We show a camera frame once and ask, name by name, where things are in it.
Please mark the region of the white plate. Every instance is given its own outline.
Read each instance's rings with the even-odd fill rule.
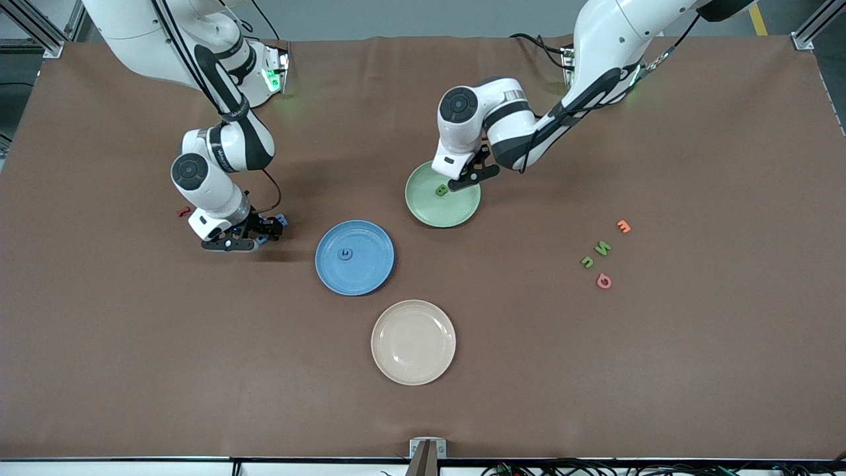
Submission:
[[[373,328],[377,367],[402,385],[424,385],[440,377],[455,355],[455,329],[440,307],[411,299],[389,307]]]

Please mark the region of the blue plate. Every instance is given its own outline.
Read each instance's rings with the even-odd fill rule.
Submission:
[[[382,285],[393,269],[391,237],[377,224],[336,224],[317,245],[317,275],[332,291],[361,296]]]

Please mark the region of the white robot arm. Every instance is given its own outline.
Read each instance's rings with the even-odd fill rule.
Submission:
[[[453,191],[499,173],[497,165],[485,165],[488,155],[493,155],[499,166],[522,173],[591,109],[622,99],[639,77],[652,38],[683,12],[700,7],[700,14],[709,19],[703,8],[736,14],[752,3],[590,0],[576,20],[574,74],[567,95],[537,118],[522,86],[513,78],[492,78],[450,89],[438,106],[440,140],[432,169],[451,179]],[[482,146],[483,133],[490,149]]]
[[[184,135],[182,154],[171,167],[174,185],[196,207],[189,224],[201,245],[247,252],[261,240],[278,240],[284,219],[260,217],[228,174],[263,170],[273,160],[273,138],[250,107],[282,90],[287,52],[246,41],[235,22],[219,13],[227,4],[218,0],[84,3],[128,68],[200,89],[221,115],[220,124]]]

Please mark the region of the green plate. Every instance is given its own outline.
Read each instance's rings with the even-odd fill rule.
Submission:
[[[421,222],[436,228],[449,228],[473,216],[481,201],[481,188],[469,186],[448,191],[449,178],[431,169],[431,160],[411,173],[405,183],[405,204]]]

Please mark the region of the plate rim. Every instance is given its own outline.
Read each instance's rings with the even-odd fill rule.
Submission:
[[[440,373],[431,377],[431,379],[425,380],[425,381],[420,382],[420,383],[415,383],[415,384],[401,382],[401,381],[395,379],[388,372],[385,371],[385,368],[379,363],[379,360],[376,358],[376,330],[379,329],[380,324],[382,324],[382,321],[386,319],[385,316],[387,316],[387,314],[390,311],[392,311],[397,306],[401,306],[401,305],[411,303],[411,302],[422,303],[426,306],[432,307],[435,310],[437,310],[437,312],[440,313],[440,315],[435,316],[435,317],[439,318],[439,320],[442,318],[442,324],[444,324],[445,326],[448,326],[448,329],[451,331],[450,334],[452,334],[452,336],[453,336],[453,344],[450,346],[451,348],[450,348],[450,352],[449,352],[449,362],[447,363],[447,366],[444,367],[444,369]],[[416,387],[416,386],[420,386],[420,385],[430,384],[430,383],[434,382],[435,380],[440,379],[441,376],[444,375],[447,372],[447,370],[449,370],[449,368],[453,365],[453,360],[455,359],[455,349],[458,346],[459,346],[459,339],[458,339],[458,336],[455,334],[455,326],[453,325],[453,321],[443,311],[443,309],[441,309],[438,305],[433,304],[429,301],[423,301],[422,299],[406,299],[404,301],[395,302],[394,304],[392,304],[391,306],[389,306],[387,309],[385,309],[382,312],[382,314],[379,316],[379,319],[377,319],[376,323],[373,324],[373,330],[371,331],[371,355],[373,356],[373,362],[376,363],[376,366],[379,368],[379,371],[382,372],[382,374],[385,375],[386,377],[388,377],[391,381],[396,382],[400,385],[406,385],[406,386],[409,386],[409,387]]]
[[[382,233],[383,233],[383,234],[387,237],[387,243],[388,243],[388,245],[390,245],[390,247],[391,247],[391,267],[388,269],[388,271],[387,271],[387,276],[385,276],[385,279],[384,279],[384,280],[382,280],[381,282],[379,282],[379,284],[378,284],[378,285],[376,285],[376,287],[374,287],[373,289],[370,289],[370,290],[368,290],[368,291],[361,292],[361,293],[359,293],[359,294],[349,293],[349,292],[342,292],[342,291],[339,291],[339,290],[337,290],[337,289],[333,289],[333,288],[332,288],[332,287],[331,287],[331,286],[330,286],[330,285],[326,282],[326,280],[325,280],[325,279],[323,279],[323,276],[321,275],[321,272],[320,272],[321,267],[320,267],[320,266],[318,265],[318,263],[317,263],[317,260],[320,258],[321,246],[324,244],[324,242],[325,242],[325,240],[326,240],[326,237],[327,237],[327,236],[329,236],[329,234],[330,234],[330,233],[332,233],[332,232],[333,232],[336,228],[338,228],[338,227],[340,227],[340,226],[343,226],[343,225],[345,225],[345,224],[348,224],[348,223],[365,223],[365,224],[368,224],[368,225],[375,226],[378,230],[380,230],[380,231],[381,231],[381,232],[382,232]],[[363,219],[351,219],[351,220],[346,220],[346,221],[343,221],[343,222],[341,222],[341,223],[339,223],[339,224],[335,224],[332,228],[330,228],[329,230],[327,230],[327,232],[326,232],[326,233],[324,233],[324,234],[323,234],[323,236],[321,237],[320,241],[318,241],[318,242],[317,242],[317,248],[315,249],[315,273],[317,273],[317,278],[318,278],[318,279],[319,279],[319,280],[323,283],[323,285],[324,285],[324,286],[326,286],[326,288],[327,288],[328,290],[330,290],[330,291],[332,291],[332,292],[334,292],[334,293],[336,293],[336,294],[339,294],[339,295],[341,295],[341,296],[364,296],[364,295],[366,295],[366,294],[370,294],[370,293],[372,293],[373,291],[375,291],[375,290],[379,289],[382,285],[384,285],[384,284],[385,284],[385,281],[387,281],[387,279],[391,277],[391,272],[393,271],[393,266],[396,264],[396,262],[397,262],[397,253],[396,253],[396,250],[395,250],[395,249],[394,249],[394,247],[393,247],[393,240],[391,240],[391,236],[387,233],[387,231],[385,231],[385,229],[384,229],[384,228],[382,228],[382,227],[381,227],[381,226],[379,226],[378,224],[375,224],[375,223],[373,223],[373,222],[371,222],[371,221],[368,221],[368,220],[363,220]]]
[[[432,164],[432,163],[434,163],[434,162],[435,162],[434,160],[430,160],[429,162],[425,162],[425,163],[422,163],[422,164],[418,165],[418,166],[417,166],[417,168],[416,168],[416,169],[414,169],[414,171],[413,171],[413,172],[411,172],[411,175],[409,175],[409,178],[405,181],[405,190],[404,190],[404,194],[405,194],[405,207],[406,207],[406,208],[407,208],[407,209],[411,212],[411,214],[412,214],[412,215],[414,215],[414,216],[415,216],[415,218],[416,218],[416,219],[418,219],[418,220],[419,220],[422,224],[425,224],[425,225],[427,225],[427,226],[431,226],[432,228],[453,228],[454,226],[459,226],[460,224],[462,224],[462,223],[466,222],[467,220],[471,219],[471,218],[473,217],[473,215],[476,213],[476,210],[478,210],[478,209],[479,209],[479,205],[481,205],[481,187],[479,186],[479,184],[475,184],[475,185],[473,185],[473,186],[468,187],[467,189],[465,189],[465,190],[469,190],[469,189],[476,189],[476,190],[477,190],[477,195],[478,195],[478,197],[479,197],[479,201],[476,203],[476,205],[473,207],[473,209],[472,209],[472,210],[470,210],[469,214],[468,214],[468,215],[467,215],[464,219],[462,219],[461,221],[459,221],[457,224],[450,224],[450,225],[437,225],[437,224],[432,224],[430,221],[428,221],[428,220],[424,220],[424,219],[420,216],[420,214],[419,214],[419,213],[418,213],[418,212],[417,212],[414,208],[412,208],[412,207],[411,207],[411,205],[410,205],[410,200],[409,200],[409,184],[411,183],[411,179],[415,176],[415,174],[417,174],[417,171],[418,171],[418,170],[423,169],[424,167],[431,168],[431,164]]]

